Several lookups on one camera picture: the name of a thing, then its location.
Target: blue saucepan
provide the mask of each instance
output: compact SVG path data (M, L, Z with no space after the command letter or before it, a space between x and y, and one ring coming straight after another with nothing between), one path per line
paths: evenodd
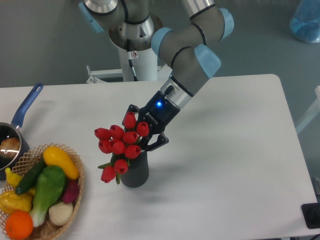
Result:
M0 122L0 180L6 179L5 169L12 168L30 149L18 129L22 127L27 110L43 87L42 83L34 85L13 116L11 124Z

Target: woven basket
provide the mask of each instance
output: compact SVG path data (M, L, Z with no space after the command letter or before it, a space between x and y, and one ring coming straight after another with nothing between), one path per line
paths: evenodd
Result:
M56 226L49 220L49 216L47 214L44 223L39 227L34 227L32 234L28 238L26 238L26 240L53 240L59 237L63 232L65 232L68 229L68 227L74 220L80 206L82 194L84 192L85 173L82 161L75 151L73 151L65 145L51 143L49 145L40 145L38 147L35 147L33 150L29 150L22 157L20 157L19 161L12 168L12 172L20 176L23 176L31 168L33 164L39 161L40 157L43 154L43 151L49 146L56 146L58 148L63 149L75 162L79 170L78 185L80 188L80 193L73 204L73 213L68 222L66 222L63 226ZM12 190L14 190L14 188L6 182L4 190L2 192ZM8 215L5 214L3 211L0 211L0 227L2 228L2 232L6 235L6 237L9 238L5 231L5 223L7 218Z

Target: pot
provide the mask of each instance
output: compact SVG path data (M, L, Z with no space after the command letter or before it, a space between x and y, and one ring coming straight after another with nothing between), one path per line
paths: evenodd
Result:
M142 151L135 159L130 160L126 173L121 175L121 182L129 188L138 188L145 184L149 177L148 156Z
M42 83L34 85L14 114L11 123L0 122L0 180L6 179L5 169L12 168L30 149L18 129L22 127L27 110L43 87Z

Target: light blue joint cap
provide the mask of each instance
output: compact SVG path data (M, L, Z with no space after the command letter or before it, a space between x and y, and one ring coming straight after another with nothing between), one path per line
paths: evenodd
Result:
M212 78L221 67L220 58L203 44L197 46L194 53L206 76Z
M84 5L83 2L79 3L79 9L80 12L82 13L84 20L89 24L89 26L91 27L91 29L96 33L102 33L105 30L97 23L97 21L91 16L90 12L88 11L88 9L86 8L86 6Z
M163 28L160 28L158 31L156 31L152 37L151 48L158 57L159 57L161 42L164 39L165 35L170 31L173 31L173 30L169 27L163 27Z
M235 21L232 17L231 13L225 9L225 8L219 8L220 12L222 13L224 17L224 33L221 39L224 39L226 36L228 36L235 27Z

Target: yellow squash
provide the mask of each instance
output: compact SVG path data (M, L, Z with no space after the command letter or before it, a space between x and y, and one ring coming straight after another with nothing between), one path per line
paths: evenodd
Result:
M29 213L32 207L32 196L24 193L15 194L15 191L5 191L0 194L0 209L8 215L21 210Z
M5 169L5 174L6 174L6 181L8 184L10 184L12 187L16 188L20 180L22 179L22 176L14 173L11 171L9 167ZM35 195L35 188L31 188L27 193L31 194L32 196Z
M79 177L75 162L63 149L49 146L43 151L43 159L48 166L56 165L62 168L67 178L76 180Z

